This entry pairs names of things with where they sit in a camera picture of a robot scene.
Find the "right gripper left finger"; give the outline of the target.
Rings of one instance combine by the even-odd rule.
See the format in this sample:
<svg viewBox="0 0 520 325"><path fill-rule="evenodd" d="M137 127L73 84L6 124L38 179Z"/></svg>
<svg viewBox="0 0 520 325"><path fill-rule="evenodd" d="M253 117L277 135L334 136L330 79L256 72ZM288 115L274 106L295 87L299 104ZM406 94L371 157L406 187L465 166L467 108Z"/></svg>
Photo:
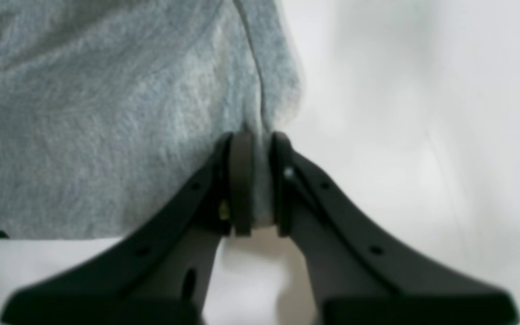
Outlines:
<svg viewBox="0 0 520 325"><path fill-rule="evenodd" d="M167 205L107 251L21 288L4 325L200 325L215 251L253 227L254 140L219 138Z"/></svg>

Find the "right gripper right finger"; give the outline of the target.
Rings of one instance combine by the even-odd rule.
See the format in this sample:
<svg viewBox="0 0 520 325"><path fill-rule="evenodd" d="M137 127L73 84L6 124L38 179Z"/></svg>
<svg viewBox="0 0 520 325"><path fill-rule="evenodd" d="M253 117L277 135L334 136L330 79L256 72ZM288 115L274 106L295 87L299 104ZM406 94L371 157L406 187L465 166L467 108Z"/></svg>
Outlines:
<svg viewBox="0 0 520 325"><path fill-rule="evenodd" d="M282 132L269 152L277 231L305 257L318 325L517 325L511 294L438 263L368 218Z"/></svg>

